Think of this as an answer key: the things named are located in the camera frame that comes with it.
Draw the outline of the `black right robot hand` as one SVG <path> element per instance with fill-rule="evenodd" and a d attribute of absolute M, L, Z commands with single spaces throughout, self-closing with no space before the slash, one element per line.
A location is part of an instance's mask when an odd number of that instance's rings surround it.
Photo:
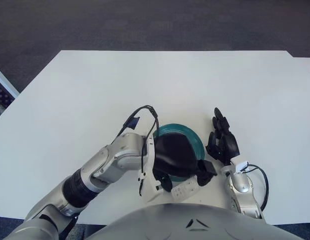
<path fill-rule="evenodd" d="M 219 160 L 224 166 L 230 165 L 232 158 L 239 156 L 239 147 L 235 136 L 229 130 L 227 118 L 216 107 L 212 118 L 214 131 L 209 134 L 208 144 L 205 147 L 207 153 L 215 160 Z"/>

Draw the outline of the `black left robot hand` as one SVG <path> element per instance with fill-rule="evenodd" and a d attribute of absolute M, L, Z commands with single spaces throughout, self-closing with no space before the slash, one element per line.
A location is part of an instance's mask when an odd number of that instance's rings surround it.
<path fill-rule="evenodd" d="M 212 162 L 197 159 L 190 141 L 181 133 L 164 134 L 155 140 L 153 174 L 167 192 L 173 188 L 171 177 L 187 180 L 196 176 L 203 187 L 217 176 Z"/>

